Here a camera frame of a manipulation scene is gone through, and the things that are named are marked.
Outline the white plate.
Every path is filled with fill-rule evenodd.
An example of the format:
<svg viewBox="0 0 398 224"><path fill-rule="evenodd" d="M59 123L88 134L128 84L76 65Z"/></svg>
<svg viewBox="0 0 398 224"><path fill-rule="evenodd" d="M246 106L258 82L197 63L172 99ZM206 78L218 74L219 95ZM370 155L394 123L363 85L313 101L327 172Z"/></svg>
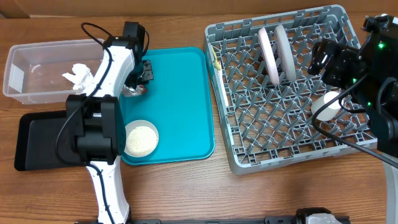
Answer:
<svg viewBox="0 0 398 224"><path fill-rule="evenodd" d="M279 85L279 73L277 71L276 61L267 31L264 27L262 27L257 34L259 45L261 46L263 61L265 61L266 70L271 80L271 83L274 85Z"/></svg>

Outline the yellow plastic spoon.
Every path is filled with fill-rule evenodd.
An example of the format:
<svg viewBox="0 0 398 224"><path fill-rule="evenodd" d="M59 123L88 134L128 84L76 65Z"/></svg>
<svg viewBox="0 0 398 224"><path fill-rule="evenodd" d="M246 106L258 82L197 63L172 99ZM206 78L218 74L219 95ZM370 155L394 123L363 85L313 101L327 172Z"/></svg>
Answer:
<svg viewBox="0 0 398 224"><path fill-rule="evenodd" d="M216 54L216 52L215 52L215 50L214 50L214 47L212 47L211 50L212 50L213 56L214 56L214 58L215 58L215 67L216 67L216 69L217 69L218 71L220 71L220 70L221 70L221 65L220 65L220 63L219 63L219 61L218 61L218 57L217 57L217 54Z"/></svg>

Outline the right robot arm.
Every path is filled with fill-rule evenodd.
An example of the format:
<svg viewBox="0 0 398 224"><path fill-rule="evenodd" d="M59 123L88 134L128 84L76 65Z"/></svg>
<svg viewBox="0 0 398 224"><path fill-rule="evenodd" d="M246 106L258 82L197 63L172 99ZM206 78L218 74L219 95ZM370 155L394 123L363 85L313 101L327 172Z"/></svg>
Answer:
<svg viewBox="0 0 398 224"><path fill-rule="evenodd" d="M324 70L322 82L343 90L333 101L351 95L366 113L377 137L377 151L344 140L316 124L326 105L313 112L313 127L322 135L365 152L384 164L387 182L386 222L397 223L397 18L388 14L366 17L362 29L368 37L360 49L334 40L314 44L308 74Z"/></svg>

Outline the grey deep plate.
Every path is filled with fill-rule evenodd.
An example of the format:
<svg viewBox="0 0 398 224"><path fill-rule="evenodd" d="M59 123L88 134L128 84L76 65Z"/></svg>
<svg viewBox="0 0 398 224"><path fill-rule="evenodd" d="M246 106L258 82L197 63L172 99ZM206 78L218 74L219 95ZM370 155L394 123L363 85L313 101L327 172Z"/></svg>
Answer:
<svg viewBox="0 0 398 224"><path fill-rule="evenodd" d="M281 60L282 71L285 73L286 78L290 82L295 82L296 72L294 58L287 33L282 24L279 24L274 30L275 43L277 45L277 54Z"/></svg>

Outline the grey dishwasher rack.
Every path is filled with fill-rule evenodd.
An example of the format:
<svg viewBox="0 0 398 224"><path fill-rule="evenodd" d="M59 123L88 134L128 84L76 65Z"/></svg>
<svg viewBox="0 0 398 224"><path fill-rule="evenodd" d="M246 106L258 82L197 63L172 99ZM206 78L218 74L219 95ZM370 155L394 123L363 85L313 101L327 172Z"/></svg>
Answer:
<svg viewBox="0 0 398 224"><path fill-rule="evenodd" d="M292 50L297 79L280 72L273 85L262 60L258 31L270 39L282 24ZM332 91L319 76L307 73L313 45L330 39L359 47L345 9L339 5L314 7L230 22L205 29L205 53L220 114L220 126L231 171L236 175L259 172L328 156L353 153L314 129L311 105ZM229 106L221 92L211 48L217 54Z"/></svg>

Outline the white plastic fork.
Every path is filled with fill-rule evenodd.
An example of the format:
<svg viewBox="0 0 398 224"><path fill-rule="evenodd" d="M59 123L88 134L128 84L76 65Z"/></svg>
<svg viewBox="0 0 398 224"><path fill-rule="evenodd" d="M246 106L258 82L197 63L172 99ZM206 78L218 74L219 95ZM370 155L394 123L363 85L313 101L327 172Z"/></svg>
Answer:
<svg viewBox="0 0 398 224"><path fill-rule="evenodd" d="M222 69L218 70L218 76L219 76L220 83L221 83L221 92L222 92L222 95L223 95L223 100L224 100L225 106L228 107L229 106L229 101L228 101L228 97L227 97L225 86L224 86Z"/></svg>

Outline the white plastic cup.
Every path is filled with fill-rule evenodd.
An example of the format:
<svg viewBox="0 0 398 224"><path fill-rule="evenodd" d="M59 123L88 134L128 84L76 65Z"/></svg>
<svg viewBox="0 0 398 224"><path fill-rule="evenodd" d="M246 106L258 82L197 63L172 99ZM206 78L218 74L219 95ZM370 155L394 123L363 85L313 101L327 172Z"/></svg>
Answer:
<svg viewBox="0 0 398 224"><path fill-rule="evenodd" d="M311 106L312 114L315 114L322 106L327 104L333 98L337 97L339 93L337 91L329 91L321 96L319 99L314 101ZM336 114L340 111L341 106L339 105L338 100L334 101L330 106L325 108L318 116L317 120L320 121L329 121L333 119Z"/></svg>

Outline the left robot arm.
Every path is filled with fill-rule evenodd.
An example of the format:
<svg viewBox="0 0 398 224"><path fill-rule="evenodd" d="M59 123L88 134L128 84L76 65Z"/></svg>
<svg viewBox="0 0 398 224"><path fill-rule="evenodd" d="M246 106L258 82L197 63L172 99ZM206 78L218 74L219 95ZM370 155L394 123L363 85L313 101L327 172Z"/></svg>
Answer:
<svg viewBox="0 0 398 224"><path fill-rule="evenodd" d="M85 166L90 173L98 202L96 223L127 223L129 204L123 192L121 155L126 130L119 96L138 96L153 80L148 60L143 60L149 34L142 26L109 35L100 44L102 63L94 80L80 95L66 101L67 120L60 133L67 133L80 159L72 166Z"/></svg>

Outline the foil wrapper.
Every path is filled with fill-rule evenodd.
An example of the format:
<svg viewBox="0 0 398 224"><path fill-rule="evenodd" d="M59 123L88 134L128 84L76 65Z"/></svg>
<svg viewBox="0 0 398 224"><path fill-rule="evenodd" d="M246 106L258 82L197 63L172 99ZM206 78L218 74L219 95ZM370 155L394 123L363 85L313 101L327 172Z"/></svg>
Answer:
<svg viewBox="0 0 398 224"><path fill-rule="evenodd" d="M147 89L144 85L137 85L136 87L129 87L127 85L124 85L122 88L122 94L125 97L139 96L145 94L146 92Z"/></svg>

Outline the white napkin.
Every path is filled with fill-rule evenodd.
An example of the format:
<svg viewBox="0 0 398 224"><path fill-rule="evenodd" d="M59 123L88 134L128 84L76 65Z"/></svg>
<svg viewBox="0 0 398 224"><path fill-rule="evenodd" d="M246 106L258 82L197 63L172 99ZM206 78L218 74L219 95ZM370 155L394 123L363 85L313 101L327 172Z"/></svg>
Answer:
<svg viewBox="0 0 398 224"><path fill-rule="evenodd" d="M84 90L94 79L90 68L85 64L76 63L72 66L71 73L64 73L62 76L73 83L74 90Z"/></svg>

